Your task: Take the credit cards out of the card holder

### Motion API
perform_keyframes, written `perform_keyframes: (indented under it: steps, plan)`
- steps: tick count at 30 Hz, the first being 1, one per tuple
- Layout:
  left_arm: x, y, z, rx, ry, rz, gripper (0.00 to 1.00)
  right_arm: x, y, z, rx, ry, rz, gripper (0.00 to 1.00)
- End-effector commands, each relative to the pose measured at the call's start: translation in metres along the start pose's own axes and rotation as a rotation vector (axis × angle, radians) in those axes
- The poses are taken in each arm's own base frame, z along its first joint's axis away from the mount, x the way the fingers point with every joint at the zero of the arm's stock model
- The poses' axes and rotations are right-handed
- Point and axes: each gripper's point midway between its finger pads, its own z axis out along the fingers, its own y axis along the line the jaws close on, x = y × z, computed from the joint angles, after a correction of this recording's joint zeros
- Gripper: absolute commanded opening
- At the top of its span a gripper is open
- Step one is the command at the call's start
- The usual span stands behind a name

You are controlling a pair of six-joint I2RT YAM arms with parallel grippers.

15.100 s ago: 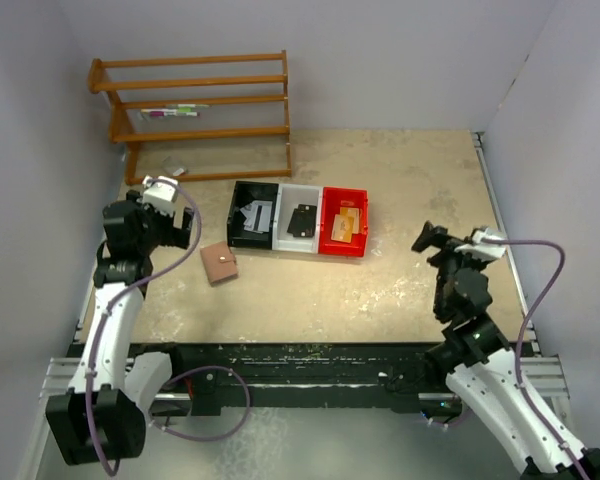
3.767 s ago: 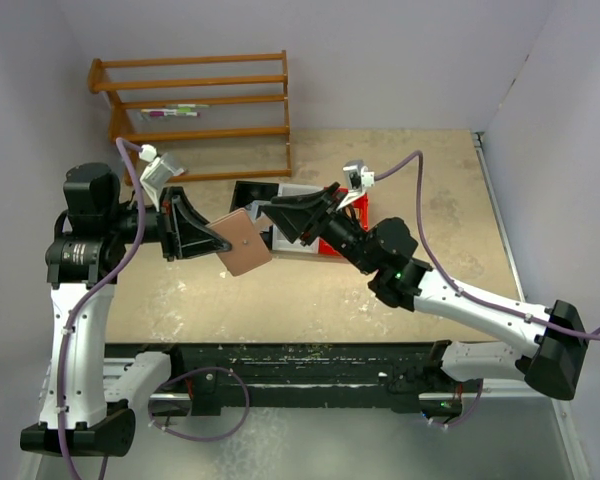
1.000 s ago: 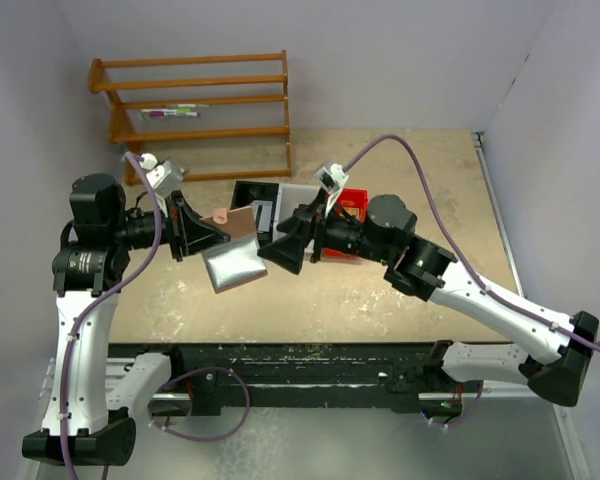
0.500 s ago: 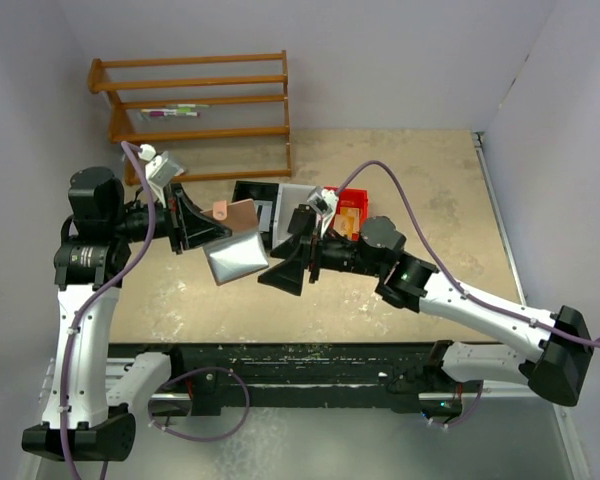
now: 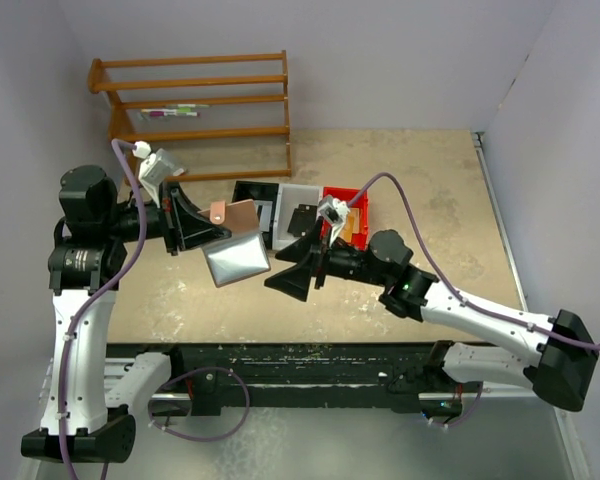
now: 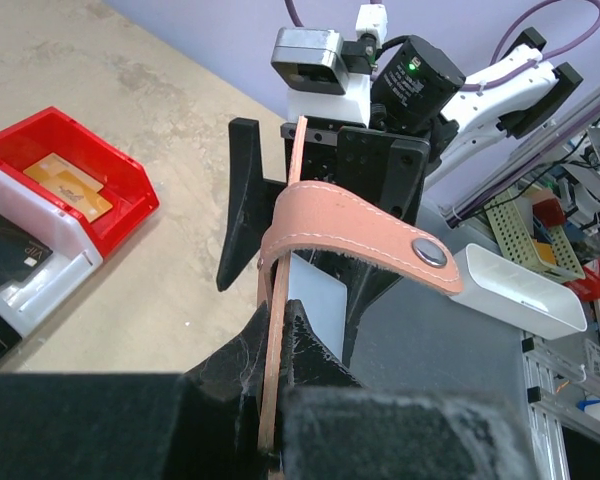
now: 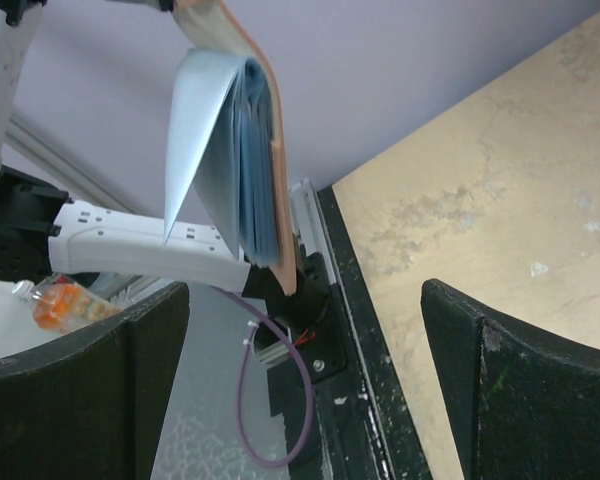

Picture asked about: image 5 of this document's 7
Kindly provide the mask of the pink leather card holder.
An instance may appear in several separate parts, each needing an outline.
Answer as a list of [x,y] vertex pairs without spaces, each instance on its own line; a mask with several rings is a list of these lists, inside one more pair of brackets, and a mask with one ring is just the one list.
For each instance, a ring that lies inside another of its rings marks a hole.
[[271,269],[255,202],[251,199],[213,202],[200,215],[214,226],[227,229],[227,239],[202,247],[216,288],[243,281]]

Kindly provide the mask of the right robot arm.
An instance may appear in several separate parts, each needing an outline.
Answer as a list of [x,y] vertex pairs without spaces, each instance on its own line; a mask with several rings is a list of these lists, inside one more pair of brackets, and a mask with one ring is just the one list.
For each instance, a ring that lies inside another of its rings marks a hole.
[[512,385],[533,391],[554,407],[582,410],[599,354],[577,314],[535,314],[485,300],[416,267],[412,256],[394,230],[375,233],[363,250],[306,235],[276,254],[290,266],[264,284],[299,301],[307,300],[310,289],[321,288],[327,277],[380,286],[379,302],[396,317],[484,341],[482,347],[438,343],[424,369],[432,389],[447,391],[456,383],[472,382]]

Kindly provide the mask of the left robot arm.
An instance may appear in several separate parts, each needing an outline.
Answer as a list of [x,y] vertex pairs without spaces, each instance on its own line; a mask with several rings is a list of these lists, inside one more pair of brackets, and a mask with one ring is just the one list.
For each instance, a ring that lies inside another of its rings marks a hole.
[[47,405],[39,427],[24,435],[25,457],[77,463],[123,463],[133,449],[140,415],[160,388],[182,387],[186,369],[176,348],[146,351],[105,381],[107,335],[122,276],[137,258],[126,243],[160,238],[171,255],[230,237],[204,217],[176,182],[159,187],[142,208],[117,200],[114,181],[95,165],[61,179],[63,217],[48,259],[55,346]]

